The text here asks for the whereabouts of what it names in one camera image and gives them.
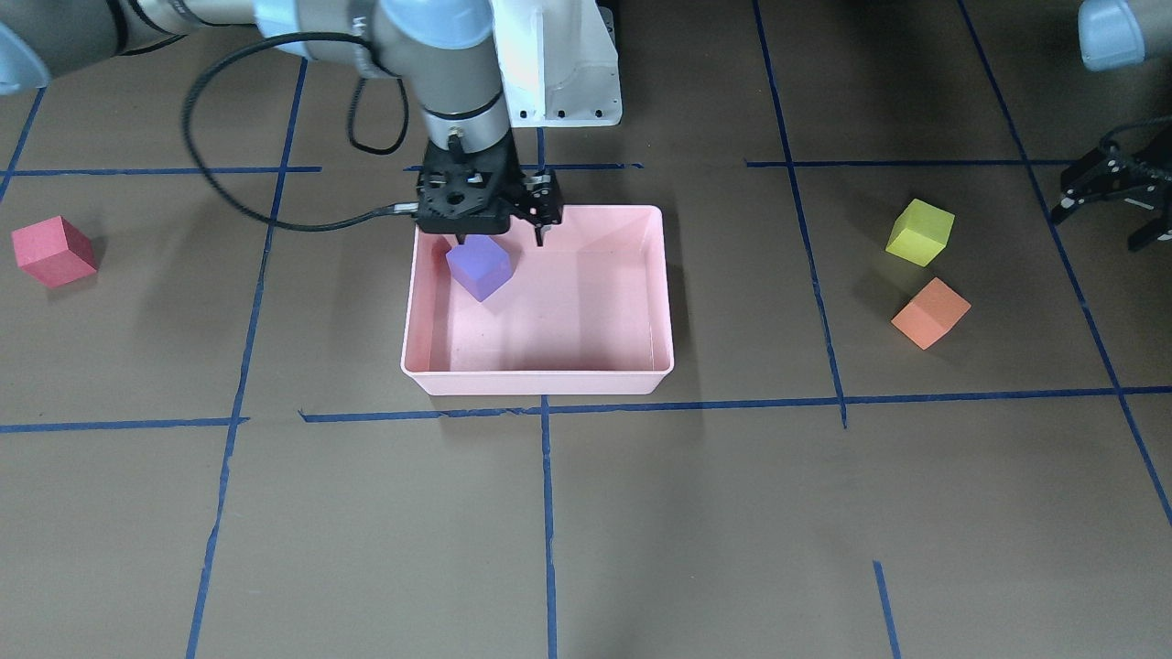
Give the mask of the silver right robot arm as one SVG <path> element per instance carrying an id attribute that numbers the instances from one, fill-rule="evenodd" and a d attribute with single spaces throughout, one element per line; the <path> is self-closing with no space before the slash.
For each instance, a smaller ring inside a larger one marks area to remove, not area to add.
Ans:
<path id="1" fill-rule="evenodd" d="M 260 40 L 195 79 L 180 106 L 180 138 L 202 178 L 251 220 L 312 233 L 407 216 L 423 233 L 458 243 L 504 235 L 515 220 L 529 222 L 541 243 L 563 222 L 554 172 L 530 176 L 516 155 L 489 1 L 5 1 L 4 94 L 43 89 L 70 72 L 213 27 L 253 27 Z M 222 186 L 196 147 L 196 106 L 222 72 L 275 49 L 350 66 L 363 81 L 393 80 L 402 106 L 418 106 L 428 144 L 415 201 L 298 224 L 263 215 Z"/>

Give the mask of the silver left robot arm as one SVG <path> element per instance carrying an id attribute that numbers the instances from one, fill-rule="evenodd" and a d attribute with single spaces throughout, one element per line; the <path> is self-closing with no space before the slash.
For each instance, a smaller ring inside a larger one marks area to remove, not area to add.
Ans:
<path id="1" fill-rule="evenodd" d="M 1079 9 L 1081 62 L 1089 72 L 1119 70 L 1168 56 L 1167 1 L 1084 1 Z M 1171 204 L 1168 115 L 1115 125 L 1088 152 L 1059 172 L 1059 202 L 1050 212 L 1058 225 L 1093 203 L 1125 201 L 1154 217 L 1127 238 L 1139 252 L 1168 242 Z"/>

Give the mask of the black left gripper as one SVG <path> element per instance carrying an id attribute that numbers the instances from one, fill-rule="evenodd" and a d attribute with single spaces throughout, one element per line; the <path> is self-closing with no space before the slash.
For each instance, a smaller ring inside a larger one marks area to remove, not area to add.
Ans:
<path id="1" fill-rule="evenodd" d="M 1058 205 L 1049 213 L 1052 225 L 1070 220 L 1085 204 L 1126 201 L 1142 209 L 1160 210 L 1127 238 L 1130 252 L 1168 242 L 1171 211 L 1164 210 L 1168 204 L 1168 140 L 1152 140 L 1131 155 L 1102 152 L 1093 147 L 1059 174 L 1059 191 Z"/>

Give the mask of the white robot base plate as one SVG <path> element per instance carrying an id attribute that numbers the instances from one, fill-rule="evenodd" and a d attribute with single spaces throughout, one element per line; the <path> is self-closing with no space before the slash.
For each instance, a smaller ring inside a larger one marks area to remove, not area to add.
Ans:
<path id="1" fill-rule="evenodd" d="M 512 128 L 621 122 L 615 1 L 495 1 L 493 11 Z"/>

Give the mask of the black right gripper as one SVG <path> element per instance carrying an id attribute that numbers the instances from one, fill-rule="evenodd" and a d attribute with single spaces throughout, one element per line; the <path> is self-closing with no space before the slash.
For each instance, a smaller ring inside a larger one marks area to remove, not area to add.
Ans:
<path id="1" fill-rule="evenodd" d="M 563 191 L 552 168 L 529 176 L 520 167 L 515 138 L 478 152 L 450 150 L 430 143 L 418 179 L 416 227 L 425 235 L 503 236 L 512 220 L 533 226 L 536 247 L 548 227 L 563 223 Z"/>

